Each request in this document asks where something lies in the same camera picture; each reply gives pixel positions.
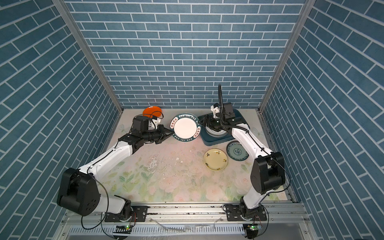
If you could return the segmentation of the green rim plate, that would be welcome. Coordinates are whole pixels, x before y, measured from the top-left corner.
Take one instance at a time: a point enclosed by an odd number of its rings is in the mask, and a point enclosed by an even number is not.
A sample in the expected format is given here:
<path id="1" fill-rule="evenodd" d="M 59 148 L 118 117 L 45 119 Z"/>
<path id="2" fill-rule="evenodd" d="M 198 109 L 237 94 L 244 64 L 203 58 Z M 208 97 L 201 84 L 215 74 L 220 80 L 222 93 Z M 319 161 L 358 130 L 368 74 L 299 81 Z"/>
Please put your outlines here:
<path id="1" fill-rule="evenodd" d="M 170 129 L 174 131 L 173 137 L 180 142 L 191 142 L 201 133 L 202 126 L 199 118 L 190 113 L 176 115 L 170 123 Z"/>

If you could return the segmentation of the white plate cloud motif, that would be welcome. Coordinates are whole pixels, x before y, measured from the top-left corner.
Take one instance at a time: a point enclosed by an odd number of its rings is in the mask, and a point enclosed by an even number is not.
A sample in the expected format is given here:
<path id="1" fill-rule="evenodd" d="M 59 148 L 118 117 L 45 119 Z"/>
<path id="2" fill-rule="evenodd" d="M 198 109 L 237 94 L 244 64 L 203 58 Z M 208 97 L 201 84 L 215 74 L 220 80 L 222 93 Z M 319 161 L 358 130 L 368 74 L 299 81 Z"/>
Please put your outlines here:
<path id="1" fill-rule="evenodd" d="M 211 129 L 209 127 L 206 127 L 206 132 L 208 135 L 210 135 L 211 137 L 214 137 L 214 138 L 224 138 L 225 136 L 228 135 L 227 131 L 215 130 L 215 129 Z"/>

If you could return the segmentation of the yellow floral plate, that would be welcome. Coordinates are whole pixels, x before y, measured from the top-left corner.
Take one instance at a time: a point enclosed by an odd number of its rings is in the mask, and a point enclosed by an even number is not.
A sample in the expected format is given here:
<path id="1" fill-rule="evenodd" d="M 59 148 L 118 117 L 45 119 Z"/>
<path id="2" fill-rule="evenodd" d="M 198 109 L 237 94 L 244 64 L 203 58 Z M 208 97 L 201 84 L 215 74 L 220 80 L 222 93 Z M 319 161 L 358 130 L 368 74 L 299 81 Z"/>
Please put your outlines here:
<path id="1" fill-rule="evenodd" d="M 226 153 L 219 149 L 210 149 L 205 152 L 203 157 L 205 166 L 212 171 L 221 171 L 228 165 Z"/>

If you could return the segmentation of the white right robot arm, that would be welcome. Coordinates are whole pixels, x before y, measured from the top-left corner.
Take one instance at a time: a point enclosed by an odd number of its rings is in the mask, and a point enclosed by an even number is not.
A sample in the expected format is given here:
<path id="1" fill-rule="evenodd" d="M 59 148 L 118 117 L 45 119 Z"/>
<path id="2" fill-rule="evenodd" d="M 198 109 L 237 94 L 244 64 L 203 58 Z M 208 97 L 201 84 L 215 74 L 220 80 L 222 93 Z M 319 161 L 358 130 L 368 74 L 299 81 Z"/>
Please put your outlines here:
<path id="1" fill-rule="evenodd" d="M 263 145 L 241 117 L 224 119 L 208 114 L 199 122 L 213 132 L 225 131 L 230 134 L 254 159 L 250 175 L 252 187 L 241 201 L 244 208 L 247 210 L 258 208 L 268 194 L 274 193 L 286 183 L 283 155 L 279 152 L 274 153 Z"/>

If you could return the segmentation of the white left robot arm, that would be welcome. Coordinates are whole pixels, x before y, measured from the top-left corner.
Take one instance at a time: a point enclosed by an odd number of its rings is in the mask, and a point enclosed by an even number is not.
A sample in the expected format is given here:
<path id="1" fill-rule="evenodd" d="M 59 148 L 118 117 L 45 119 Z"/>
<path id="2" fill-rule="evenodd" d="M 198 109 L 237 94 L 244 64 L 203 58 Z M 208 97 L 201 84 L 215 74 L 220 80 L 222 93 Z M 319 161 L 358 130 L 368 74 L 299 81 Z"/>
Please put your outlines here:
<path id="1" fill-rule="evenodd" d="M 137 116 L 131 130 L 117 143 L 93 161 L 77 169 L 67 169 L 61 178 L 57 204 L 81 216 L 92 213 L 116 215 L 121 222 L 131 219 L 131 201 L 123 197 L 110 197 L 99 193 L 98 185 L 110 170 L 133 155 L 145 143 L 160 144 L 174 134 L 173 130 L 156 124 L 150 129 L 151 119 Z"/>

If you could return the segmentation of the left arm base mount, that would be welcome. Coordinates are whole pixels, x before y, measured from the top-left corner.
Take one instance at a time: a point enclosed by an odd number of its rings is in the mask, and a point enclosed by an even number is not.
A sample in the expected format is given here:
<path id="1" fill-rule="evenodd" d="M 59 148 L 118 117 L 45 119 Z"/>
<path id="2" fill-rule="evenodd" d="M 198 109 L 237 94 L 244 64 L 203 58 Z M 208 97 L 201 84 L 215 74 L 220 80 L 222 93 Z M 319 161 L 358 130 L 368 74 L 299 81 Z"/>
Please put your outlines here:
<path id="1" fill-rule="evenodd" d="M 132 206 L 130 200 L 114 195 L 110 200 L 105 222 L 145 222 L 148 209 L 148 206 Z"/>

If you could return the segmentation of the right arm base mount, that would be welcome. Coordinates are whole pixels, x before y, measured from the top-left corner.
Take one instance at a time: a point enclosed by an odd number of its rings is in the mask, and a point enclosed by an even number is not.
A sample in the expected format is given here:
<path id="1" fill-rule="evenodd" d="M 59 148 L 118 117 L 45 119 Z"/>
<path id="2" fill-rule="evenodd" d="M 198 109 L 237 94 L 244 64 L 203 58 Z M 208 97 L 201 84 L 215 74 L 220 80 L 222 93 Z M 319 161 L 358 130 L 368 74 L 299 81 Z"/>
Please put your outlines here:
<path id="1" fill-rule="evenodd" d="M 239 221 L 257 221 L 262 222 L 267 220 L 266 211 L 262 206 L 255 209 L 248 209 L 245 204 L 233 205 L 224 204 L 222 206 L 223 211 L 226 214 L 227 221 L 239 222 Z"/>

